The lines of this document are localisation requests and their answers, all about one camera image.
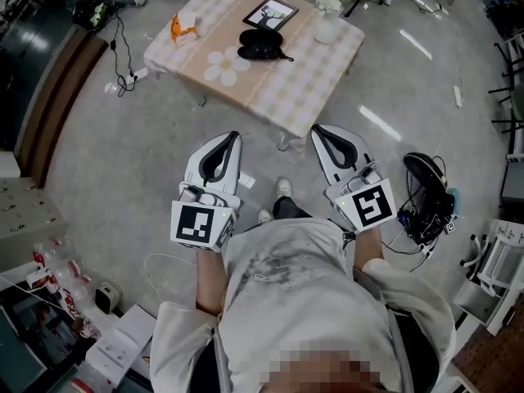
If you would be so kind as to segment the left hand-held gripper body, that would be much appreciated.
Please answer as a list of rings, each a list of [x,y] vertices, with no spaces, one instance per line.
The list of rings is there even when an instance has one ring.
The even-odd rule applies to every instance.
[[[193,249],[221,252],[237,222],[241,199],[188,182],[180,183],[179,191],[171,206],[170,240]]]

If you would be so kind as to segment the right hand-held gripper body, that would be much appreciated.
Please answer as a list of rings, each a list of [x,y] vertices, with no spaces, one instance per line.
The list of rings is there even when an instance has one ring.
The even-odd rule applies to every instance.
[[[395,201],[388,178],[377,162],[328,187],[325,197],[354,233],[361,233],[395,218]]]

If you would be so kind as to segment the black glasses case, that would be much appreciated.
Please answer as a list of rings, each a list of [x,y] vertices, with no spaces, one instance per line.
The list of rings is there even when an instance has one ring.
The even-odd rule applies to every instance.
[[[294,59],[284,54],[281,46],[283,45],[283,37],[280,33],[264,29],[247,29],[239,36],[239,43],[241,46],[237,50],[240,58],[246,59],[243,55],[242,47],[264,45],[273,49],[273,56],[267,60],[252,60],[251,61],[269,61],[269,60],[287,60],[293,62]]]

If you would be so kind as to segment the person's right forearm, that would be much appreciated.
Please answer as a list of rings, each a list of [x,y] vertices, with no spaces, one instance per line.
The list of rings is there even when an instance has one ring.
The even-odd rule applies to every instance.
[[[355,237],[354,268],[364,273],[371,265],[383,261],[380,227],[376,226],[357,233]]]

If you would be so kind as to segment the person's left forearm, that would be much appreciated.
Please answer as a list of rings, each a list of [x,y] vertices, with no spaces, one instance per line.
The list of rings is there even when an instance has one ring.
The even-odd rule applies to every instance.
[[[213,251],[197,251],[196,276],[196,307],[218,316],[223,310],[228,285],[222,255]]]

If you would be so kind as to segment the person's black trousers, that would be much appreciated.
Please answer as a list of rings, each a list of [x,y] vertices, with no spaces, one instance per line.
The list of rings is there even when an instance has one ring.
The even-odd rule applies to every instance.
[[[275,220],[311,218],[289,196],[281,196],[275,201],[272,214]]]

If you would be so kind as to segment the beige checked flower tablecloth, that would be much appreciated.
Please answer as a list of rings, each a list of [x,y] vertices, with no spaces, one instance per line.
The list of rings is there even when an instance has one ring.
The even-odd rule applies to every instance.
[[[280,29],[289,58],[248,61],[237,54],[244,18],[265,0],[190,0],[182,12],[196,14],[196,40],[179,46],[166,25],[144,53],[149,70],[178,76],[204,93],[221,97],[303,138],[350,67],[364,32],[343,19],[333,43],[315,37],[318,13],[303,0],[279,0],[297,13]]]

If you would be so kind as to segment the small gray black device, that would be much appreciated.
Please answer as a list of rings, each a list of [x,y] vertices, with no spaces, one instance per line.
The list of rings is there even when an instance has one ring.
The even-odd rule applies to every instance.
[[[102,282],[95,289],[96,306],[105,314],[111,314],[120,303],[121,290],[111,282]]]

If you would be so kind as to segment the person's white t-shirt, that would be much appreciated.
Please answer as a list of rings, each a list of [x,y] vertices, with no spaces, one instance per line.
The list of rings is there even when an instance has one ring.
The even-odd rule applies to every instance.
[[[264,393],[288,341],[387,338],[400,365],[398,393],[431,393],[452,359],[446,300],[385,259],[348,269],[339,227],[277,219],[232,237],[218,316],[166,301],[151,345],[155,393]]]

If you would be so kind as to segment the white vase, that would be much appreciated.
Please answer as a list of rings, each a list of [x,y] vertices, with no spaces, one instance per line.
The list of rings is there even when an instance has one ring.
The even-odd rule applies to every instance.
[[[324,11],[318,15],[317,23],[314,29],[314,39],[321,44],[331,44],[335,41],[340,32],[339,11]]]

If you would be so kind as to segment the white cardboard box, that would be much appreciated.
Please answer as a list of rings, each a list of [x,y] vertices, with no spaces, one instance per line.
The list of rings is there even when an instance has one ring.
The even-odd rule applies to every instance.
[[[134,305],[87,351],[85,361],[111,386],[133,370],[150,380],[151,340],[156,318]]]

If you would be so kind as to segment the white storage rack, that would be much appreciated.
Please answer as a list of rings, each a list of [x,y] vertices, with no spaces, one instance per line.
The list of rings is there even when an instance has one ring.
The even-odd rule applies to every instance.
[[[473,257],[460,262],[467,276],[453,303],[495,336],[524,292],[524,224],[496,219],[470,241]]]

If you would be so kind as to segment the pack of clear red-label bottles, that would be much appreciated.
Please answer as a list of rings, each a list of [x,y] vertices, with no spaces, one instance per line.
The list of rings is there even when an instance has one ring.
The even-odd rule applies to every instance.
[[[99,331],[88,317],[88,311],[95,306],[93,279],[82,271],[71,252],[67,237],[35,243],[33,260],[37,268],[26,282],[31,290],[45,288],[75,323],[81,322],[77,330],[81,337],[97,337]]]

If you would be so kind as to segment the gray drawer cabinet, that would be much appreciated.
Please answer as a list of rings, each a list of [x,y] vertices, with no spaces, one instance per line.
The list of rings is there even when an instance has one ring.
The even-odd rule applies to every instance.
[[[0,273],[28,264],[35,244],[65,233],[61,212],[31,178],[0,178]]]

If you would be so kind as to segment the black picture frame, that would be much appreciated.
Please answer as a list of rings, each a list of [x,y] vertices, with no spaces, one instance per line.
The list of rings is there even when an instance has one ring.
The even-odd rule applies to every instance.
[[[257,29],[279,31],[298,11],[281,0],[264,0],[242,22]]]

